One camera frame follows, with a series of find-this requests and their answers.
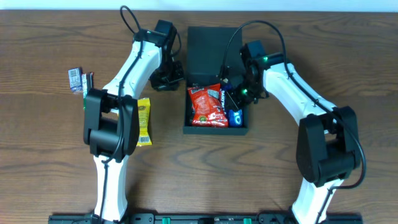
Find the blue Oreo cookie pack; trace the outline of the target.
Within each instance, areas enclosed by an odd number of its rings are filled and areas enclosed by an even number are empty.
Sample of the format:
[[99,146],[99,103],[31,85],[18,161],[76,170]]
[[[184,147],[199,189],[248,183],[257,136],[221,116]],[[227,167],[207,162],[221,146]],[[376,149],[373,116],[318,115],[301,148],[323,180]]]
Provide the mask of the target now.
[[243,126],[243,112],[242,110],[229,110],[228,113],[229,127],[240,128]]

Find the dark blue Dairy Milk bar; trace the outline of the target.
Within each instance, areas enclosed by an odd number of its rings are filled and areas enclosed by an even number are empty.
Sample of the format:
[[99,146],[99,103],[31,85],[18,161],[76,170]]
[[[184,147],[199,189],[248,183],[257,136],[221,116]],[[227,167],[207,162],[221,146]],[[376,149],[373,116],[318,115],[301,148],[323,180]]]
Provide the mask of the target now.
[[231,90],[232,88],[233,87],[231,84],[223,84],[223,85],[221,85],[221,88],[220,88],[220,103],[221,103],[223,112],[227,118],[229,117],[230,110],[233,109],[233,106],[234,106],[232,99],[228,93],[228,91]]

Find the red candy bag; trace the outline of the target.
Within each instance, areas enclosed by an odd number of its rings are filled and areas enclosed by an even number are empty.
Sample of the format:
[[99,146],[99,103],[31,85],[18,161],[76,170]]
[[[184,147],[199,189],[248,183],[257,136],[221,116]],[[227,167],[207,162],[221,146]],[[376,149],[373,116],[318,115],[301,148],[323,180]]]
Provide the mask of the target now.
[[219,83],[187,88],[193,106],[192,126],[227,128],[228,119],[220,102]]

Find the dark green lidded box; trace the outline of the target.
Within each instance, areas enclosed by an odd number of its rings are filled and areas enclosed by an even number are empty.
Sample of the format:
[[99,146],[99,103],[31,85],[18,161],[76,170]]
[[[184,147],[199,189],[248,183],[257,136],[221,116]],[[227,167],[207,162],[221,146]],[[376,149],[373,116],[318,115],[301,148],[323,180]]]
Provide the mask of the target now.
[[[220,81],[217,77],[221,70],[223,56],[228,49],[226,66],[232,75],[245,72],[239,50],[242,47],[242,32],[235,27],[189,27],[187,39],[187,61],[184,68],[188,87],[209,86]],[[244,136],[249,131],[249,109],[243,109],[243,124],[235,128],[212,128],[192,126],[192,102],[185,95],[184,134],[206,134],[224,136]]]

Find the yellow snack bag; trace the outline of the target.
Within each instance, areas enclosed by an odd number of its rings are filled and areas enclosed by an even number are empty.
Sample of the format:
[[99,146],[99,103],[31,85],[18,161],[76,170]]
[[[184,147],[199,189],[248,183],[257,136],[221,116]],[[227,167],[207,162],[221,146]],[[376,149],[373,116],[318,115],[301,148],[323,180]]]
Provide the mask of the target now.
[[139,139],[137,146],[151,146],[149,134],[150,99],[142,98],[137,101],[139,114]]

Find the small green candy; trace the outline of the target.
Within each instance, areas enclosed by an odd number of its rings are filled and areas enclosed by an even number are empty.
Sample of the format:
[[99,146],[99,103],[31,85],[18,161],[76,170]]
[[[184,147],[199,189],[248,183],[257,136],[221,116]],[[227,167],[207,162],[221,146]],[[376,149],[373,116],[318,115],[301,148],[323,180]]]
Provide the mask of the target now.
[[83,109],[86,108],[86,97],[91,88],[93,88],[93,72],[83,73],[81,75],[83,87]]

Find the small blue white packet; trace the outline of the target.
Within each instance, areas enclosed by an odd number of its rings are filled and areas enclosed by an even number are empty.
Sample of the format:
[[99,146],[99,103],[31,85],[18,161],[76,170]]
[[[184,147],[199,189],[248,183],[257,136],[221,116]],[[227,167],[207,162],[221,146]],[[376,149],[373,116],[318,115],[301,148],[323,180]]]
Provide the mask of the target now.
[[81,67],[72,68],[72,69],[68,70],[70,89],[74,93],[80,92],[83,90],[81,74],[82,74]]

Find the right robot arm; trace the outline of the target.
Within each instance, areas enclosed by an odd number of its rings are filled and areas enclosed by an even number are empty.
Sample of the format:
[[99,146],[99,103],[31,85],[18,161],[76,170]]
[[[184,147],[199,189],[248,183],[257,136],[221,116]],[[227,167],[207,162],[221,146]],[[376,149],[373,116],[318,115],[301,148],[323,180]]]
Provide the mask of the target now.
[[[267,213],[258,223],[362,223],[360,215],[327,214],[337,190],[353,189],[364,180],[366,159],[359,143],[358,122],[349,106],[324,99],[286,59],[285,52],[266,54],[260,41],[241,47],[246,73],[228,91],[226,107],[237,111],[273,95],[298,124],[296,162],[303,177],[288,214]],[[344,185],[361,168],[356,183]]]

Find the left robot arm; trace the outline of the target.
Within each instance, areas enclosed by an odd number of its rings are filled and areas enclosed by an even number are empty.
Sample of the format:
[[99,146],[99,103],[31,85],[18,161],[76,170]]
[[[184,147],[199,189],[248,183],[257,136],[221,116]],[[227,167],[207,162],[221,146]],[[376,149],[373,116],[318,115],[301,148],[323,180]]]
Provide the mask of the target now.
[[127,210],[126,172],[139,140],[138,99],[150,83],[157,91],[174,91],[183,79],[172,46],[180,35],[174,26],[139,30],[118,74],[103,89],[86,96],[83,140],[89,145],[98,175],[98,199],[91,223],[119,223]]

